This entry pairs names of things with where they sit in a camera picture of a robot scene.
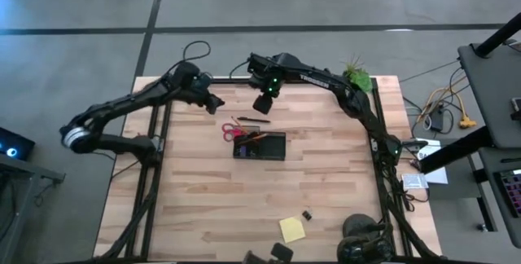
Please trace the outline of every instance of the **table leg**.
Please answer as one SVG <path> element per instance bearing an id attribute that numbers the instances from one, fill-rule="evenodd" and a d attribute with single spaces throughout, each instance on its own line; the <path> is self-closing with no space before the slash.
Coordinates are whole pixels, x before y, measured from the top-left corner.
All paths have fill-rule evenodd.
<path id="1" fill-rule="evenodd" d="M 492 214 L 492 210 L 490 209 L 487 201 L 487 197 L 481 186 L 481 183 L 487 182 L 488 177 L 485 169 L 476 169 L 472 159 L 470 159 L 472 174 L 474 175 L 474 180 L 478 184 L 479 197 L 477 197 L 479 211 L 481 212 L 481 216 L 483 216 L 484 226 L 486 231 L 497 231 L 496 222 L 494 221 L 494 217 Z"/>
<path id="2" fill-rule="evenodd" d="M 421 171 L 428 174 L 460 158 L 476 152 L 481 147 L 491 147 L 492 138 L 487 126 L 466 135 L 421 160 Z"/>

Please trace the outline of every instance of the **sticky note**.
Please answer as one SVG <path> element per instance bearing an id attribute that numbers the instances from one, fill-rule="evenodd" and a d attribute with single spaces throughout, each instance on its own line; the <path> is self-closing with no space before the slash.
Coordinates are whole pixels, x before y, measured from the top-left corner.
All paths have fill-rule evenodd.
<path id="1" fill-rule="evenodd" d="M 306 236 L 302 222 L 297 218 L 286 218 L 278 223 L 280 224 L 282 237 L 286 244 Z"/>

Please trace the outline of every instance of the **green plant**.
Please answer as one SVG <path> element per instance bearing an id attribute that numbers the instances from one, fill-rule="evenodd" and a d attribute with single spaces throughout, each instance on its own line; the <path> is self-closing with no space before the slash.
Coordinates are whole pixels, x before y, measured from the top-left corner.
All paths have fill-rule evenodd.
<path id="1" fill-rule="evenodd" d="M 351 60 L 346 64 L 346 70 L 344 76 L 352 83 L 360 87 L 364 92 L 373 90 L 373 83 L 369 73 L 362 67 L 364 63 L 359 62 L 360 56 L 356 57 L 353 55 Z"/>

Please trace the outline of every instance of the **gray floor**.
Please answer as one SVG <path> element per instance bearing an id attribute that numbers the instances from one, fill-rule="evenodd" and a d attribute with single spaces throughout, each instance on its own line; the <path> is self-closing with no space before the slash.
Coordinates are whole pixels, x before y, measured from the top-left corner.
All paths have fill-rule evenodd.
<path id="1" fill-rule="evenodd" d="M 153 0 L 0 0 L 0 29 L 145 28 Z M 495 24 L 521 11 L 520 0 L 162 0 L 157 27 L 299 24 Z M 226 75 L 254 51 L 280 51 L 340 72 L 360 55 L 371 74 L 406 78 L 457 57 L 458 46 L 479 42 L 492 30 L 327 33 L 156 34 L 144 75 L 162 73 L 194 40 L 212 44 L 197 64 Z M 112 162 L 75 155 L 59 144 L 58 128 L 92 103 L 129 92 L 142 34 L 0 36 L 0 126 L 37 142 L 33 160 L 67 173 L 47 193 L 24 230 L 16 263 L 83 260 L 94 248 Z M 196 47 L 189 54 L 198 54 Z M 453 64 L 402 84 L 405 96 L 423 104 L 432 90 L 447 86 Z M 470 90 L 462 93 L 469 115 L 480 125 Z M 120 133 L 122 119 L 107 127 Z M 448 135 L 459 137 L 460 129 Z M 417 131 L 430 137 L 430 133 Z M 521 257 L 506 234 L 482 234 L 472 200 L 430 202 L 444 254 L 453 259 L 514 263 Z"/>

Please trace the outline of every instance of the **wooden table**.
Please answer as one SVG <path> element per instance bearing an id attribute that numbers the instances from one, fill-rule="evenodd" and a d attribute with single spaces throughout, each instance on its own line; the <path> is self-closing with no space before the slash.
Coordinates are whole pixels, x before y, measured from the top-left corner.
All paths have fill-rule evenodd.
<path id="1" fill-rule="evenodd" d="M 376 78 L 388 132 L 408 139 L 409 122 L 397 77 Z M 134 90 L 153 79 L 139 77 Z M 226 101 L 215 116 L 197 106 L 173 104 L 150 260 L 241 261 L 248 250 L 268 258 L 273 244 L 283 243 L 278 221 L 295 216 L 302 220 L 306 237 L 287 244 L 295 252 L 293 260 L 334 262 L 346 217 L 354 213 L 376 221 L 382 217 L 367 133 L 359 121 L 342 112 L 331 92 L 286 85 L 264 116 L 252 109 L 258 90 L 212 85 L 210 91 Z M 145 134 L 150 115 L 150 108 L 129 114 L 124 136 Z M 233 159 L 232 145 L 223 140 L 221 131 L 230 116 L 271 120 L 261 129 L 287 133 L 286 160 Z M 134 160 L 131 155 L 118 156 L 114 171 Z M 398 170 L 399 175 L 415 172 L 407 160 Z M 138 175 L 137 165 L 112 182 L 94 255 L 105 252 L 129 222 Z M 426 196 L 423 190 L 413 194 Z M 441 254 L 429 204 L 414 205 L 415 212 L 406 212 L 408 221 L 427 246 Z M 309 222 L 300 215 L 306 209 L 313 214 Z M 397 229 L 395 225 L 400 253 Z"/>

